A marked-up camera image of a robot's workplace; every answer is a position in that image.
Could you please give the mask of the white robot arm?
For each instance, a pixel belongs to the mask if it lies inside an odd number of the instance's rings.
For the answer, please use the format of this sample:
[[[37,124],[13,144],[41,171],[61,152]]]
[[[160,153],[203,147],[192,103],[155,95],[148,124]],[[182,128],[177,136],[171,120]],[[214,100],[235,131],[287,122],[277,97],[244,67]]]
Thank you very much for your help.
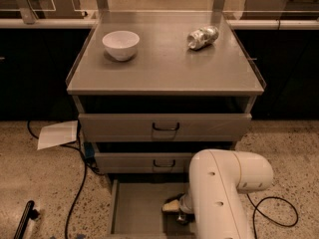
[[[272,180],[272,166],[259,154],[202,150],[189,165],[188,193],[161,210],[192,214],[198,239],[254,239],[239,195],[265,190]]]

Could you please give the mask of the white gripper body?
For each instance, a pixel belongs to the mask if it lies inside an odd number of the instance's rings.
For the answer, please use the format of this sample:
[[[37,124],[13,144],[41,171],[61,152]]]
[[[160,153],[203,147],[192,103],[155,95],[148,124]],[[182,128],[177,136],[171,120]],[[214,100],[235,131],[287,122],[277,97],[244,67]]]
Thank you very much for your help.
[[[179,209],[186,214],[193,213],[192,198],[189,193],[183,194],[179,199]]]

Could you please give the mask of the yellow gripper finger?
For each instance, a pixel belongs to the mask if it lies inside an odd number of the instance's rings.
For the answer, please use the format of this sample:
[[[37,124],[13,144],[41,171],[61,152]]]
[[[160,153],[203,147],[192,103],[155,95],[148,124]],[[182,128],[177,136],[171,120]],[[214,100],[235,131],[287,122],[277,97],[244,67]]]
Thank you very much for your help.
[[[179,201],[177,199],[171,200],[165,203],[162,208],[162,212],[165,213],[178,213],[179,212]]]

